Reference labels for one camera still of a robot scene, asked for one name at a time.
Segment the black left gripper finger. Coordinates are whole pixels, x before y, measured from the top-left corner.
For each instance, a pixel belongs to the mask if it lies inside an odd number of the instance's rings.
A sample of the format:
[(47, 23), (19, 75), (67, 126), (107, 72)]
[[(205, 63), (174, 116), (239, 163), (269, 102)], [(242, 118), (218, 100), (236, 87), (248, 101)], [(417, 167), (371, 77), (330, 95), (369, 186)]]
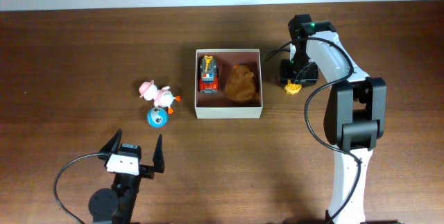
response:
[(164, 173), (165, 162), (162, 149), (162, 134), (159, 134), (155, 147), (155, 152), (153, 153), (153, 167), (155, 173)]
[(118, 129), (114, 136), (99, 150), (100, 154), (117, 154), (121, 141), (122, 129)]

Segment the yellow small toy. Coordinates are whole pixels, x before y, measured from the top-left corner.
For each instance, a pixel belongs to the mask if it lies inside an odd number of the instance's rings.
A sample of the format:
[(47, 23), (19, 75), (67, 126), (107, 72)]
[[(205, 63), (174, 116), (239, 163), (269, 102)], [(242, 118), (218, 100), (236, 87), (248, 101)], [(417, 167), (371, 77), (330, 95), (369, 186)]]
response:
[(297, 94), (301, 89), (301, 84), (293, 83), (291, 80), (288, 80), (287, 84), (284, 86), (284, 91), (291, 95)]

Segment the brown plush bear toy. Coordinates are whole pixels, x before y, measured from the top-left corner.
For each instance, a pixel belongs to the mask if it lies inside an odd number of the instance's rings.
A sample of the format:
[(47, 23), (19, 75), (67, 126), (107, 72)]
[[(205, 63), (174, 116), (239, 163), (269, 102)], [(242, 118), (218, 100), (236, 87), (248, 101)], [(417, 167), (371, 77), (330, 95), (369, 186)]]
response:
[(225, 95), (235, 103), (248, 103), (259, 100), (254, 73), (244, 64), (233, 67), (225, 84)]

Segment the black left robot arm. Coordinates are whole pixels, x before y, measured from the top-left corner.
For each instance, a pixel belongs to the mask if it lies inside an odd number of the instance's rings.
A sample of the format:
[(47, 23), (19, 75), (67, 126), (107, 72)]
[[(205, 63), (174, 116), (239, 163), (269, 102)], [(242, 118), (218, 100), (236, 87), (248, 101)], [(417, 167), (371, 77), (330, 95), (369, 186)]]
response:
[(157, 139), (151, 166), (140, 163), (140, 146), (123, 144), (121, 137), (119, 129), (99, 151), (99, 159), (105, 162), (106, 171), (114, 174), (114, 180), (109, 188), (99, 189), (89, 200), (93, 223), (130, 223), (141, 180), (152, 180), (156, 173), (165, 170), (162, 135)]

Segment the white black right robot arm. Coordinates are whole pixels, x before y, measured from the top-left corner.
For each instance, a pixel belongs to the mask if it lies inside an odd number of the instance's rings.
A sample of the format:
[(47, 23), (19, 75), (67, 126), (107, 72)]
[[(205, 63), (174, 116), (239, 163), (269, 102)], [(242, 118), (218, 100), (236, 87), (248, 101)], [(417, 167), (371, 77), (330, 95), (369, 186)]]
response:
[(322, 74), (326, 83), (309, 95), (308, 103), (322, 90), (330, 91), (323, 119), (326, 139), (314, 137), (334, 153), (333, 194), (325, 221), (365, 223), (366, 174), (384, 133), (386, 83), (354, 62), (330, 21), (295, 15), (288, 29), (291, 40), (285, 46), (290, 57), (280, 63), (280, 82), (287, 87), (310, 86)]

